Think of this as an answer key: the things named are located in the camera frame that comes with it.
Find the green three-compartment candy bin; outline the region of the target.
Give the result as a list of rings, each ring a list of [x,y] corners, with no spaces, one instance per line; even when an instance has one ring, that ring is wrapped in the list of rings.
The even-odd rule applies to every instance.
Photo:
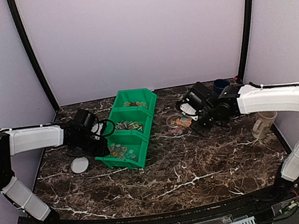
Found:
[[[109,152],[96,160],[109,168],[144,168],[156,101],[157,95],[146,88],[120,90],[105,130]]]

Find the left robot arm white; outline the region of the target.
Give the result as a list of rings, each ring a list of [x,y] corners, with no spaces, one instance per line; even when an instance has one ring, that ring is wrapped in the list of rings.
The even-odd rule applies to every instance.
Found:
[[[19,176],[36,168],[47,148],[69,147],[89,157],[106,155],[106,126],[106,120],[81,109],[67,122],[0,128],[0,194],[44,224],[64,224],[50,217],[52,208],[33,193],[34,181]]]

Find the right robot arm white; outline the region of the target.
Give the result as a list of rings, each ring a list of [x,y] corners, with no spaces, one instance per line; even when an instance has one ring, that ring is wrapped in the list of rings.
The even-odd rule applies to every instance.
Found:
[[[280,132],[299,130],[299,81],[284,84],[257,85],[253,83],[229,85],[220,94],[191,90],[183,99],[180,110],[190,116],[191,127],[201,135],[212,126],[225,126],[240,115],[277,112]],[[299,177],[299,140],[282,163],[277,184],[271,188],[271,197],[278,202],[292,191],[291,183]]]

